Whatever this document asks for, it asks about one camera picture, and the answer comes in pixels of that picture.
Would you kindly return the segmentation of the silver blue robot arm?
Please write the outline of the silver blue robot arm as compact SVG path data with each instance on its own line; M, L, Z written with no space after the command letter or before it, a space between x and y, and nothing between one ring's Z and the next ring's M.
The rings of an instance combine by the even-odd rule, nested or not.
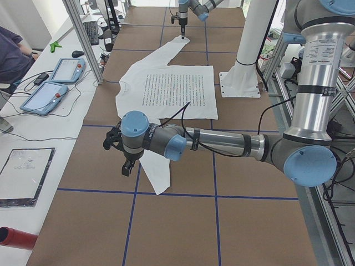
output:
M269 163L297 185L319 186L337 174L327 125L346 37L354 31L353 1L287 1L283 34L305 51L293 97L290 126L280 135L237 134L164 122L150 122L138 110L126 112L103 142L120 150L131 173L146 151L177 161L184 150L208 150L226 157L253 157Z
M206 21L209 13L215 9L223 0L208 0L201 4L197 0L178 0L178 12L171 14L171 23L178 21L181 28L181 39L185 39L185 27L188 23L188 10L190 9L199 20Z

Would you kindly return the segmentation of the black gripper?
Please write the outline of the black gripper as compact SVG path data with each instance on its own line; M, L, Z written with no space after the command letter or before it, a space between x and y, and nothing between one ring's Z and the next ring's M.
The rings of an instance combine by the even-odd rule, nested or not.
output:
M185 27L187 25L187 12L177 12L175 15L171 15L171 23L174 24L175 21L178 21L181 28L181 39L184 39Z
M114 147L115 149L123 152L126 158L126 162L121 168L121 174L124 176L129 176L132 169L134 168L136 160L138 160L139 157L138 154L131 154L125 150L123 146L123 137L120 126L121 124L117 124L106 133L106 138L103 141L103 147L105 150L109 150L111 147Z

